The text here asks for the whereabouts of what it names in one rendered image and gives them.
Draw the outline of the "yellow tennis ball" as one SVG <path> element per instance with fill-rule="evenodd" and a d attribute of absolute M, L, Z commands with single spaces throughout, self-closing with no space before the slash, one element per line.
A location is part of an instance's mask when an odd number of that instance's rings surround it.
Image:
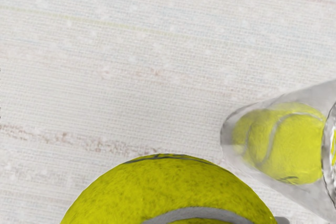
<path fill-rule="evenodd" d="M 155 154 L 91 183 L 60 224 L 277 224 L 259 196 L 207 160 Z"/>
<path fill-rule="evenodd" d="M 277 104 L 259 111 L 247 141 L 254 166 L 287 184 L 319 180 L 325 121 L 320 111 L 302 103 Z"/>
<path fill-rule="evenodd" d="M 245 153 L 246 151 L 248 132 L 252 123 L 255 120 L 255 116 L 256 116 L 255 112 L 248 112 L 236 122 L 233 128 L 232 131 L 233 147 L 234 150 L 240 155 Z"/>

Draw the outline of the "clear plastic ball tube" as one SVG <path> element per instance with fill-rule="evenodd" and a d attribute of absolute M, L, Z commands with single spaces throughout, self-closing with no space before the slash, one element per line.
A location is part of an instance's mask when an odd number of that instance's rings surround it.
<path fill-rule="evenodd" d="M 255 112 L 256 120 L 259 111 L 283 103 L 306 104 L 326 118 L 321 141 L 322 176 L 314 183 L 294 185 L 275 180 L 254 166 L 247 145 L 241 155 L 234 150 L 232 131 L 242 116 Z M 220 139 L 224 157 L 234 167 L 312 211 L 328 224 L 336 224 L 336 79 L 237 109 L 225 119 Z"/>

